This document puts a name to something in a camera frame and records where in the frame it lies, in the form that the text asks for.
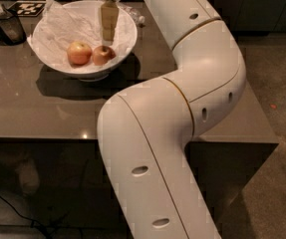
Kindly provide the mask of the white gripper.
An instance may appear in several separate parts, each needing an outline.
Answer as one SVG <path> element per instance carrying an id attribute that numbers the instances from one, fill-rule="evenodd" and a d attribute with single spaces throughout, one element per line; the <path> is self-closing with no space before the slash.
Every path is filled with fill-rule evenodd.
<path id="1" fill-rule="evenodd" d="M 103 39 L 105 41 L 113 42 L 119 18 L 119 7 L 117 6 L 116 2 L 121 0 L 101 1 L 106 1 L 101 5 L 100 8 Z"/>

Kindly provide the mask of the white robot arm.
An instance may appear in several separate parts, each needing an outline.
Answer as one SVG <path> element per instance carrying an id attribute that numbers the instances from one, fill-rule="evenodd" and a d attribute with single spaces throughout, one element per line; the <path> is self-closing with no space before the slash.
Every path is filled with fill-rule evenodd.
<path id="1" fill-rule="evenodd" d="M 98 118 L 102 159 L 134 239 L 221 239 L 184 154 L 240 99 L 240 49 L 207 0 L 144 0 L 177 68 L 126 88 Z"/>

